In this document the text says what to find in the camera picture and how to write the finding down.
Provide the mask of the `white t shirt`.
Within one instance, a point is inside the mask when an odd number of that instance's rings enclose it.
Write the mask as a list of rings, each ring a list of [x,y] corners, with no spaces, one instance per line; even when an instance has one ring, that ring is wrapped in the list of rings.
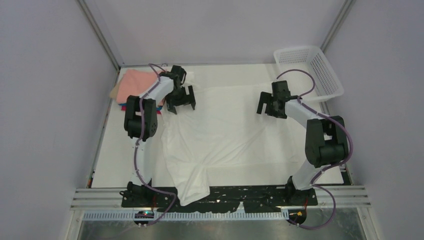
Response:
[[[212,186],[284,184],[305,156],[294,120],[257,114],[270,82],[195,87],[196,106],[161,112],[164,161],[177,197],[187,206]]]

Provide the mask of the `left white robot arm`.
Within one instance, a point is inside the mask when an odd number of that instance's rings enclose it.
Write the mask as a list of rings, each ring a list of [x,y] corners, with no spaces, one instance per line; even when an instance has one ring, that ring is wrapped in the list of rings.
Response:
[[[179,65],[173,65],[170,71],[156,71],[156,64],[149,64],[156,74],[157,80],[146,91],[139,95],[130,95],[126,100],[124,115],[124,130],[131,139],[135,139],[133,166],[135,175],[145,188],[164,195],[177,197],[175,193],[159,190],[144,181],[138,166],[139,150],[146,141],[156,134],[158,128],[157,107],[165,101],[167,111],[177,114],[176,107],[190,105],[196,109],[196,98],[191,85],[184,87],[187,77],[186,70]]]

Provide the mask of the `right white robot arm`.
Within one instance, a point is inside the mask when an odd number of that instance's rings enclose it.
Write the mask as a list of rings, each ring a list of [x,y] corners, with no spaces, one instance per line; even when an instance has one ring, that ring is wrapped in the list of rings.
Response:
[[[305,128],[305,161],[287,180],[283,196],[286,203],[300,204],[312,197],[313,185],[330,167],[344,161],[349,154],[344,120],[327,116],[308,107],[301,96],[291,95],[285,80],[271,84],[272,92],[260,93],[257,114],[278,119],[292,118]]]

